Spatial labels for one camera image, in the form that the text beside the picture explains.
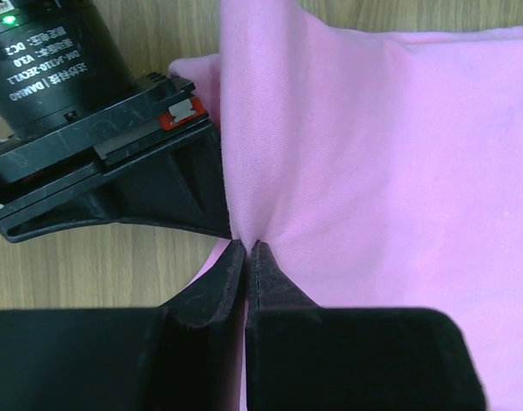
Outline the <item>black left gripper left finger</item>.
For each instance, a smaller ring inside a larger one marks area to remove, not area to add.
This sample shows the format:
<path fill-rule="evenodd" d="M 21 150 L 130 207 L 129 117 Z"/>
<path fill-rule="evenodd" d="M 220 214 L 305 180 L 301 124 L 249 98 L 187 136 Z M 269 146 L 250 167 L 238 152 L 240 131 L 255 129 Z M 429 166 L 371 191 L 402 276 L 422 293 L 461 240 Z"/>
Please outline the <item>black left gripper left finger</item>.
<path fill-rule="evenodd" d="M 158 307 L 0 311 L 0 410 L 236 410 L 246 251 Z"/>

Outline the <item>pink t shirt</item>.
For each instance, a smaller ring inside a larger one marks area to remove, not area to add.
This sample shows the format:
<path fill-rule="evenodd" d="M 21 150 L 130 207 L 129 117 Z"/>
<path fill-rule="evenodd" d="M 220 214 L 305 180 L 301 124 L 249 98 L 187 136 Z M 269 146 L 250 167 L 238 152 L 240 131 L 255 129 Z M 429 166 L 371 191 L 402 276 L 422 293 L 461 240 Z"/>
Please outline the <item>pink t shirt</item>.
<path fill-rule="evenodd" d="M 224 1 L 180 59 L 220 124 L 230 228 L 316 302 L 462 329 L 492 410 L 523 410 L 523 27 L 363 33 Z"/>

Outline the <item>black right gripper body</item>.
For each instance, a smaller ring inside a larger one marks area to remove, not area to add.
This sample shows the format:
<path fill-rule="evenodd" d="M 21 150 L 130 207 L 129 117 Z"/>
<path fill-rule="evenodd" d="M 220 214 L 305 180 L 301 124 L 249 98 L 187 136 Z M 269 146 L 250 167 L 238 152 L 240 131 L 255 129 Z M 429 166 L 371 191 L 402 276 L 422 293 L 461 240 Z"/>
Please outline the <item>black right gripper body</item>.
<path fill-rule="evenodd" d="M 0 187 L 49 167 L 98 157 L 111 165 L 209 123 L 194 84 L 153 73 L 135 79 L 89 1 L 0 1 Z"/>

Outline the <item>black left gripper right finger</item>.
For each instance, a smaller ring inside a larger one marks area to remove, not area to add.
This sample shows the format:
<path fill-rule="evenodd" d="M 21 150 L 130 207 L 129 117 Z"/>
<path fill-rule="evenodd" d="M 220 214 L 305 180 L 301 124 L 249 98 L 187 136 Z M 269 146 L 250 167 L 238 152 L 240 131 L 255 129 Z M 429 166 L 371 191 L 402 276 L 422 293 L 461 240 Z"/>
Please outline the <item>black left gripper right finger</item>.
<path fill-rule="evenodd" d="M 251 410 L 483 410 L 460 329 L 426 308 L 327 308 L 258 242 L 249 268 Z"/>

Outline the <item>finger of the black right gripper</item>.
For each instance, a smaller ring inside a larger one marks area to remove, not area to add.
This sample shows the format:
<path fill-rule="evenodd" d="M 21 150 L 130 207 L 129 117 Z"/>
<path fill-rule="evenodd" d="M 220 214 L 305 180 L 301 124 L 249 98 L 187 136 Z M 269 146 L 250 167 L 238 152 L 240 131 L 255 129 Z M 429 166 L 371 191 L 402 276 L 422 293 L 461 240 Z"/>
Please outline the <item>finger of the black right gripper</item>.
<path fill-rule="evenodd" d="M 212 123 L 179 134 L 157 131 L 155 145 L 108 165 L 98 157 L 49 167 L 0 187 L 0 235 L 17 243 L 109 223 L 151 225 L 228 238 L 220 138 Z"/>

